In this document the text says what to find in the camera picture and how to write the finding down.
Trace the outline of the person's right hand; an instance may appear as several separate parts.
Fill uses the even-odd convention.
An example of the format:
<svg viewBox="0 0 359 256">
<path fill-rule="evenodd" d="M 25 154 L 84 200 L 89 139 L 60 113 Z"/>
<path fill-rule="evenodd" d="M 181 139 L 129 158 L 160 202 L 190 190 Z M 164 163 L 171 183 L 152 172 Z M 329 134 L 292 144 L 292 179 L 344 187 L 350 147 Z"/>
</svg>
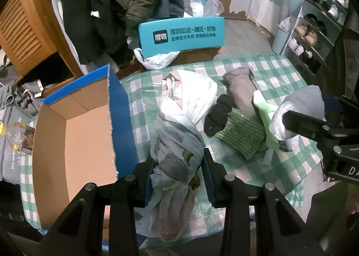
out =
<svg viewBox="0 0 359 256">
<path fill-rule="evenodd" d="M 355 184 L 349 184 L 348 196 L 346 200 L 346 207 L 348 213 L 351 215 L 359 212 L 359 186 Z"/>
</svg>

